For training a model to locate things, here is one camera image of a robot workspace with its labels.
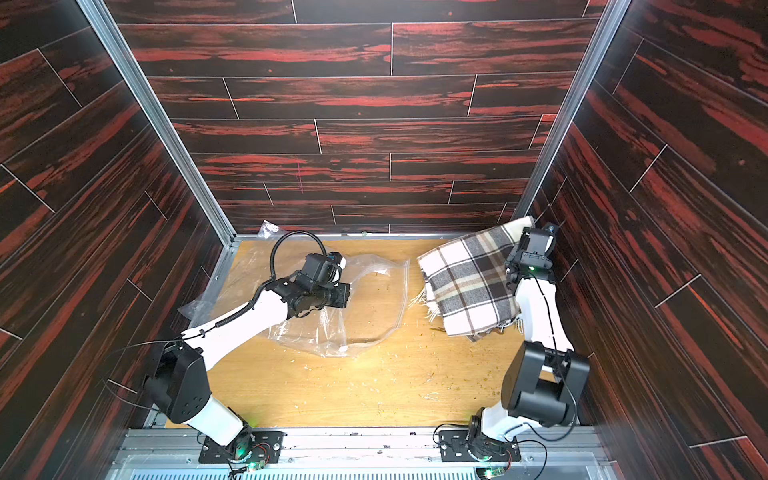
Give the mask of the grey brown tartan scarf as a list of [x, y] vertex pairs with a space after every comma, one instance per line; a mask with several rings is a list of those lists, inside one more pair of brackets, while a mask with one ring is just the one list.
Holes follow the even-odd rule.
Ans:
[[506, 260], [534, 219], [526, 216], [464, 235], [418, 257], [430, 315], [452, 337], [481, 338], [519, 326], [519, 307], [507, 287]]

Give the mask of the clear plastic vacuum bag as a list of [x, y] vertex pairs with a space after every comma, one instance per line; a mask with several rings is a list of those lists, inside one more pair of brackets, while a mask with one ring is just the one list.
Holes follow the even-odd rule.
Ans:
[[203, 321], [203, 299], [182, 307], [198, 321], [181, 339], [213, 366], [262, 335], [282, 346], [324, 358], [354, 357], [391, 337], [402, 325], [409, 288], [408, 261], [375, 254], [348, 256], [315, 234], [287, 232], [265, 222], [268, 256], [257, 266], [253, 294], [230, 311]]

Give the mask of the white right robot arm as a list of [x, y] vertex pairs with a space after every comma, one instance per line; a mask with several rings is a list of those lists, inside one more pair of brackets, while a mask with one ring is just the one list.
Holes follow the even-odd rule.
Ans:
[[506, 261], [525, 341], [508, 368], [500, 401], [471, 418], [467, 444], [480, 461], [511, 458], [508, 449], [527, 429], [567, 426], [578, 417], [578, 400], [590, 373], [589, 360], [573, 349], [556, 305], [550, 255], [558, 227], [526, 227]]

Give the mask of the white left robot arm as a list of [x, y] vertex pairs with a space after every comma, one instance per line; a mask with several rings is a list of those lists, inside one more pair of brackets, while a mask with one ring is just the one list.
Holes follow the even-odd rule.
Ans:
[[145, 389], [173, 423], [194, 428], [241, 461], [255, 446], [251, 426], [217, 400], [208, 372], [263, 331], [326, 307], [346, 307], [351, 287], [341, 281], [346, 259], [339, 252], [312, 253], [293, 274], [271, 276], [242, 306], [164, 344]]

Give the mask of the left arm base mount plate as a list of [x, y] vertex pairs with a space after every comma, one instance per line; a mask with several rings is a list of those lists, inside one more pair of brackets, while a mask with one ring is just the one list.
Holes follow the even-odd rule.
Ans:
[[256, 465], [277, 463], [283, 448], [285, 433], [277, 430], [255, 430], [247, 438], [241, 433], [226, 446], [204, 436], [198, 462], [203, 465]]

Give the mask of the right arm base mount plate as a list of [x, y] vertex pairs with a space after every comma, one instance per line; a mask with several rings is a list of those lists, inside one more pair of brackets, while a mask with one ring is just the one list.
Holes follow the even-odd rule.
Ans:
[[468, 427], [451, 425], [440, 428], [433, 440], [443, 462], [514, 463], [521, 460], [516, 444], [503, 443], [482, 433], [470, 432]]

